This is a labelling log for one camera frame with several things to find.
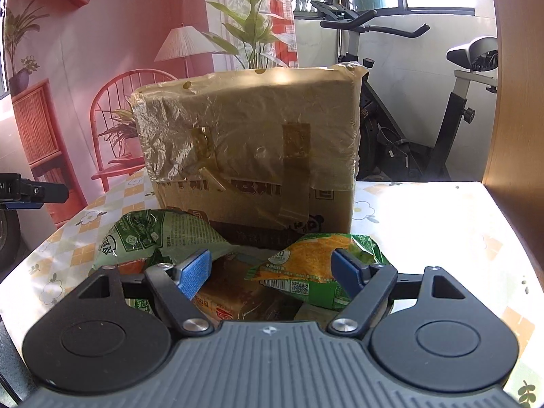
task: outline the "exercise bike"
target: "exercise bike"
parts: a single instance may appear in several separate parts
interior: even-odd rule
[[[357,13],[343,5],[312,1],[323,18],[322,28],[346,30],[349,35],[347,52],[338,62],[358,61],[360,35],[366,32],[382,32],[405,38],[417,38],[430,27],[424,24],[414,32],[368,25],[377,16],[375,10]],[[466,107],[471,81],[488,85],[488,91],[497,93],[497,79],[477,74],[498,67],[498,46],[494,37],[476,38],[471,43],[448,50],[448,61],[464,68],[455,71],[455,86],[434,147],[412,142],[406,138],[392,115],[368,83],[368,73],[361,88],[361,145],[359,147],[359,172],[361,181],[372,174],[384,174],[396,182],[450,181],[445,162],[453,145],[462,120],[468,124],[474,119],[474,110]],[[371,69],[374,61],[364,58],[363,66]]]

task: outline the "gray ribbed panel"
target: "gray ribbed panel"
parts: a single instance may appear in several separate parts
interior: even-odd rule
[[[499,388],[455,398],[406,388],[377,371],[359,342],[326,335],[314,322],[226,322],[214,335],[179,343],[172,360],[134,388],[85,398],[42,388],[23,406],[519,408]]]

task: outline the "qr code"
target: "qr code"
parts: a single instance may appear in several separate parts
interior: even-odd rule
[[[309,285],[305,282],[298,282],[297,280],[292,280],[290,292],[294,294],[304,294],[304,296],[308,296]]]

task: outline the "table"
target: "table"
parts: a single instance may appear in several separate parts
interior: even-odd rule
[[[108,229],[144,208],[158,208],[145,170],[89,204],[0,284],[0,315],[19,351],[28,329],[87,277]],[[518,337],[505,390],[530,407],[544,403],[544,293],[481,183],[358,182],[352,233],[372,236],[399,272],[437,265],[456,277]]]

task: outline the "wall mural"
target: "wall mural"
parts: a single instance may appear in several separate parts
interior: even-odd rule
[[[290,0],[7,0],[4,40],[34,178],[69,188],[57,227],[144,166],[136,88],[297,66]]]

